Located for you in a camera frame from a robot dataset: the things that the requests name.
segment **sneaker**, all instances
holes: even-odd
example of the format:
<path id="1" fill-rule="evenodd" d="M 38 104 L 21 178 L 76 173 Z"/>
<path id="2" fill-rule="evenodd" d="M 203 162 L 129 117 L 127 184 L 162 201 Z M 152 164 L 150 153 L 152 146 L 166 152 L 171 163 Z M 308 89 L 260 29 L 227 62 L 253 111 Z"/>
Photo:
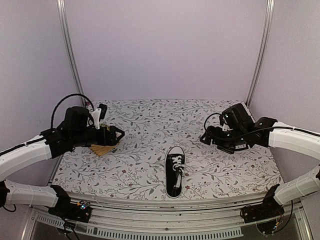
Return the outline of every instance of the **sneaker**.
<path id="1" fill-rule="evenodd" d="M 177 198 L 182 191 L 182 177 L 185 168 L 185 153 L 179 146 L 174 146 L 165 159 L 165 190 L 172 198 Z"/>

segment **white wall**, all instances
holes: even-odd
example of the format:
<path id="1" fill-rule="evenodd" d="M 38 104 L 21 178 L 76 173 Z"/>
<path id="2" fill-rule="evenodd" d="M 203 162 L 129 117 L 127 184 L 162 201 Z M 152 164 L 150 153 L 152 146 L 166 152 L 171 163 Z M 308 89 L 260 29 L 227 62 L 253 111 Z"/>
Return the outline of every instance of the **white wall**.
<path id="1" fill-rule="evenodd" d="M 267 116 L 320 132 L 320 1 L 276 1 L 268 46 L 252 103 L 256 118 Z M 319 162 L 288 150 L 274 157 L 285 181 Z M 315 240 L 320 239 L 320 193 L 302 200 Z"/>
<path id="2" fill-rule="evenodd" d="M 65 4 L 79 75 L 90 98 L 246 98 L 267 1 Z"/>
<path id="3" fill-rule="evenodd" d="M 0 1 L 0 151 L 38 135 L 50 127 L 56 103 L 76 92 L 60 28 L 56 1 Z M 67 106 L 56 115 L 63 120 Z M 55 160 L 25 168 L 9 179 L 44 186 Z M 16 213 L 0 209 L 0 239 L 21 236 L 26 210 Z"/>

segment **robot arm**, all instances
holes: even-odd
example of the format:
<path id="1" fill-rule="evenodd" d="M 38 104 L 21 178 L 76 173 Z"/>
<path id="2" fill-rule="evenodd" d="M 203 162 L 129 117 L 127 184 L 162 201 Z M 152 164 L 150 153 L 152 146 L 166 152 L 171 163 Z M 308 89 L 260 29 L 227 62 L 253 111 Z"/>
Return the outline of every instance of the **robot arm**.
<path id="1" fill-rule="evenodd" d="M 243 104 L 223 111 L 220 125 L 223 127 L 205 126 L 200 141 L 208 145 L 213 143 L 229 154 L 257 144 L 292 150 L 320 160 L 320 133 L 295 128 L 268 117 L 254 122 Z M 283 204 L 317 191 L 320 191 L 320 165 L 290 182 L 271 187 L 261 204 L 244 207 L 241 216 L 246 223 L 275 217 L 284 213 Z"/>
<path id="2" fill-rule="evenodd" d="M 41 205 L 48 207 L 50 214 L 88 222 L 91 213 L 88 203 L 72 204 L 60 186 L 32 186 L 6 180 L 6 177 L 31 164 L 71 152 L 75 147 L 116 145 L 125 133 L 115 126 L 100 125 L 106 110 L 103 104 L 92 112 L 80 106 L 70 107 L 57 128 L 45 130 L 27 142 L 0 152 L 0 208 L 9 204 Z"/>

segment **patterned table surface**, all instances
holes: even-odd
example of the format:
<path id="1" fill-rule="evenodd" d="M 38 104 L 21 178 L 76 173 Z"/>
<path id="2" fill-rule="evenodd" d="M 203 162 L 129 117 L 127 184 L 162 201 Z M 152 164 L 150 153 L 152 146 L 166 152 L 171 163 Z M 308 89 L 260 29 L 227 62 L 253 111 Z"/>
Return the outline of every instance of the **patterned table surface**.
<path id="1" fill-rule="evenodd" d="M 66 153 L 53 184 L 67 192 L 130 200 L 201 200 L 264 193 L 282 181 L 267 148 L 255 146 L 230 155 L 199 141 L 206 117 L 236 101 L 93 102 L 95 107 L 99 103 L 108 105 L 104 123 L 124 130 L 125 137 L 102 157 L 84 147 Z M 181 146 L 186 157 L 179 198 L 170 198 L 165 191 L 165 158 L 173 146 Z"/>

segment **shoe lace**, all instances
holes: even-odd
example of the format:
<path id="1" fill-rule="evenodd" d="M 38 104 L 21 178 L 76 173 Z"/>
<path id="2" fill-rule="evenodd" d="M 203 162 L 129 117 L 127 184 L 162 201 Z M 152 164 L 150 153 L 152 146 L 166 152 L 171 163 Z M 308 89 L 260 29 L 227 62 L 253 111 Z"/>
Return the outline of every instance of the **shoe lace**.
<path id="1" fill-rule="evenodd" d="M 182 157 L 181 156 L 173 156 L 172 158 L 173 166 L 172 169 L 173 171 L 176 172 L 177 175 L 177 180 L 174 185 L 175 188 L 179 188 L 181 185 L 181 180 L 182 180 L 182 175 L 184 174 L 184 167 L 185 165 L 182 164 Z"/>
<path id="2" fill-rule="evenodd" d="M 178 172 L 179 174 L 183 174 L 184 173 L 183 168 L 185 167 L 185 165 L 182 164 L 182 157 L 181 156 L 173 156 L 171 159 L 173 162 L 173 166 L 172 166 L 173 171 Z"/>

